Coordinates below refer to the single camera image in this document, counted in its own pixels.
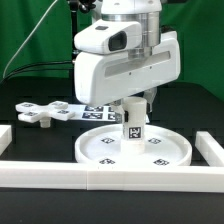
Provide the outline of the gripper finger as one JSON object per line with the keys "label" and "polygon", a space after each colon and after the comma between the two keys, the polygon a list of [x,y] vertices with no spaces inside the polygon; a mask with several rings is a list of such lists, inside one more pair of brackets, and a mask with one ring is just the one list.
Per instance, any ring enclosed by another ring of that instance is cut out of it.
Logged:
{"label": "gripper finger", "polygon": [[148,89],[145,91],[145,99],[147,100],[147,103],[149,104],[149,111],[152,111],[153,110],[153,102],[154,102],[154,99],[156,97],[156,94],[157,94],[157,88],[154,87],[154,88],[151,88],[151,89]]}
{"label": "gripper finger", "polygon": [[117,100],[112,103],[112,109],[115,112],[115,120],[118,123],[125,123],[128,121],[128,112],[124,109],[123,101]]}

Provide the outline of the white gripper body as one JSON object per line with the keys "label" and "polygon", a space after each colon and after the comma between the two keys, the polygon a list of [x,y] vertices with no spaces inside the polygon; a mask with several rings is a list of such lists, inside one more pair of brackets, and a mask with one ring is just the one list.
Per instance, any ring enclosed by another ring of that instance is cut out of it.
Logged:
{"label": "white gripper body", "polygon": [[176,80],[179,74],[177,33],[170,31],[143,59],[131,60],[127,51],[80,53],[75,61],[75,93],[81,103],[97,107]]}

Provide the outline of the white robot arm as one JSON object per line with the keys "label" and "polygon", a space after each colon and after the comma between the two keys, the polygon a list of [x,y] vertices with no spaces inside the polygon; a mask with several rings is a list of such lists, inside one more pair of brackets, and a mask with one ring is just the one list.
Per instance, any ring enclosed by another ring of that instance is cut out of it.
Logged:
{"label": "white robot arm", "polygon": [[177,33],[161,31],[161,10],[161,0],[103,0],[101,18],[74,37],[81,103],[111,104],[178,78]]}

